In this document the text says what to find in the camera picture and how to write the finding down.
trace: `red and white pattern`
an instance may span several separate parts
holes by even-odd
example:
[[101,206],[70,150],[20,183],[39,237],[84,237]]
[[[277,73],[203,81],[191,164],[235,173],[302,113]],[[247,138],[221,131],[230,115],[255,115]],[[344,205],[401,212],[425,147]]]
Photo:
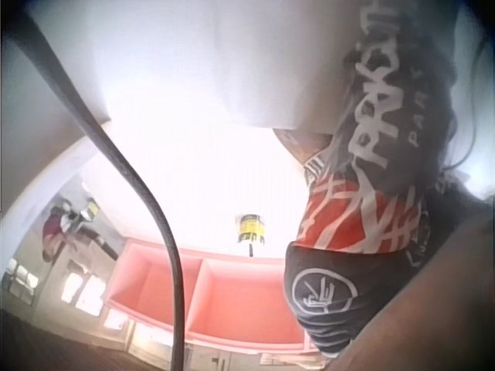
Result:
[[315,183],[295,244],[354,254],[380,254],[405,248],[418,229],[421,202],[411,186],[405,200],[387,197],[352,164],[359,184],[340,174]]

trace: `pink shelf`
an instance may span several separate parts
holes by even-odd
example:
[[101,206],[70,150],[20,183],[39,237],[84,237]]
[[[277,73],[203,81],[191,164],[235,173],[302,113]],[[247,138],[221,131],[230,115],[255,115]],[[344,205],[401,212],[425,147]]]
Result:
[[[238,352],[304,352],[309,342],[283,293],[283,260],[181,250],[186,340]],[[172,272],[163,247],[128,242],[107,304],[172,331]]]
[[302,349],[304,333],[285,303],[282,278],[279,265],[203,262],[190,338],[246,349]]
[[[128,245],[125,253],[119,258],[118,270],[109,284],[108,304],[138,320],[171,330],[173,286],[168,254],[162,248],[137,244]],[[186,316],[201,263],[197,257],[181,257]]]

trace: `circular logo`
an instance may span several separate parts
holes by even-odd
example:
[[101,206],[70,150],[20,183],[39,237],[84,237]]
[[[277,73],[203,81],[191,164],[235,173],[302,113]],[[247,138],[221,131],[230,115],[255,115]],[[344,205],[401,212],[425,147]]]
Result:
[[351,281],[327,269],[306,269],[292,282],[292,300],[308,315],[347,311],[356,296],[357,289]]

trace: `black cable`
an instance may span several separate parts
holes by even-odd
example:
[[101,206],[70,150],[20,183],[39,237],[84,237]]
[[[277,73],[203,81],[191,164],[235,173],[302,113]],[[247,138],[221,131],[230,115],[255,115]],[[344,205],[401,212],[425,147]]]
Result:
[[471,143],[469,145],[469,148],[464,155],[463,158],[461,158],[458,162],[456,162],[453,165],[446,166],[444,170],[453,170],[454,168],[460,167],[468,158],[471,156],[471,153],[473,152],[474,144],[476,142],[476,136],[477,136],[477,129],[478,129],[478,120],[476,117],[476,104],[474,101],[474,90],[476,88],[476,66],[478,62],[480,61],[481,54],[483,53],[483,49],[485,49],[485,45],[488,42],[489,36],[488,34],[485,34],[481,41],[478,43],[478,47],[476,48],[475,55],[473,57],[473,62],[471,64],[471,76],[470,76],[470,88],[471,88],[471,121],[473,122],[473,135],[471,137]]
[[176,242],[160,205],[150,192],[148,186],[142,181],[138,173],[132,168],[127,159],[97,123],[93,114],[87,108],[75,86],[72,84],[72,81],[67,76],[62,64],[38,25],[22,11],[16,15],[15,21],[12,23],[12,27],[8,30],[8,33],[31,60],[39,74],[48,83],[69,112],[77,119],[81,130],[138,193],[155,219],[164,239],[166,249],[169,252],[170,265],[172,267],[174,327],[171,369],[173,371],[182,370],[184,366],[185,326],[183,271]]

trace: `white ceiling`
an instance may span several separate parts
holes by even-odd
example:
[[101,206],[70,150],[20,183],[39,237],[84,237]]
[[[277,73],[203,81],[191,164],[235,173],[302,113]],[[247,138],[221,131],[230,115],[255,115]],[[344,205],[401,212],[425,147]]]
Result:
[[[350,49],[352,37],[328,35],[356,32],[343,16],[356,3],[40,3],[31,9],[35,20],[92,111],[112,120],[114,140],[155,193],[179,244],[233,253],[235,217],[260,213],[267,230],[263,254],[283,256],[307,190],[301,169],[267,128],[310,121],[314,130],[334,130],[329,123],[337,122],[343,76],[335,50]],[[460,130],[469,133],[464,94],[479,30],[464,22],[453,98]],[[489,79],[490,61],[485,64]],[[479,101],[488,115],[493,90],[490,97],[490,87],[483,89]],[[487,120],[482,149],[463,166],[474,174],[474,191],[492,184],[493,170],[483,161],[493,150]],[[456,154],[468,135],[456,141]],[[161,242],[144,206],[106,160],[97,156],[81,175],[121,233]]]

